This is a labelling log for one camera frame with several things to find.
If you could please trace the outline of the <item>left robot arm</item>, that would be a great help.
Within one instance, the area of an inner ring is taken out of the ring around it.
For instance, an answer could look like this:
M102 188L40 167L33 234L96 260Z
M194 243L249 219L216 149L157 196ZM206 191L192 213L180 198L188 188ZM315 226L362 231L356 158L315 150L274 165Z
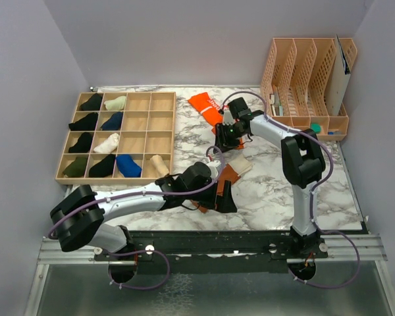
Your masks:
M124 226L111 226L108 221L146 211L164 211L192 201L219 213L235 213L237 207L231 183L217 186L221 177L219 161L197 162L184 172L166 175L136 189L117 192L95 192L81 185L64 198L51 212L51 236L63 252L84 246L99 247L123 260L132 252L132 239Z

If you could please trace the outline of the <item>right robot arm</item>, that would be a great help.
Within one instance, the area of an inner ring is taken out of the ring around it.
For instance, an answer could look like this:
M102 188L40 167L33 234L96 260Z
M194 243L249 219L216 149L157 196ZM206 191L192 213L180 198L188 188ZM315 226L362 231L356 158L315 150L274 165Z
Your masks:
M215 125L215 145L226 152L234 149L245 135L263 138L280 149L282 171L292 185L294 218L289 249L305 257L319 240L317 228L317 185L326 169L322 149L314 131L296 130L276 121L262 110L252 111L244 98L232 100L220 110Z

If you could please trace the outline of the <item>rust brown underwear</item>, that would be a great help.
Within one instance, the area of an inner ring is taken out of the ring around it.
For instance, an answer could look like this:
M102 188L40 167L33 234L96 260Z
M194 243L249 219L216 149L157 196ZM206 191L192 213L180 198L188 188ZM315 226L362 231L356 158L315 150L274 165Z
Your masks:
M246 172L253 168L253 164L243 154L237 155L227 163L218 181L217 194L223 195L224 183L229 181L231 185L237 182Z

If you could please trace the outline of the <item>bright orange underwear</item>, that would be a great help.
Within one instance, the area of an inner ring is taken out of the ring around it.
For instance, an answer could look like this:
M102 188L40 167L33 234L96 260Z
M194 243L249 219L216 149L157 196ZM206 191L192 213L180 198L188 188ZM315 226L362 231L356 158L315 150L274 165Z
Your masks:
M216 124L223 122L220 114L220 106L208 95L203 92L189 98L188 103L212 126L212 133L216 134Z

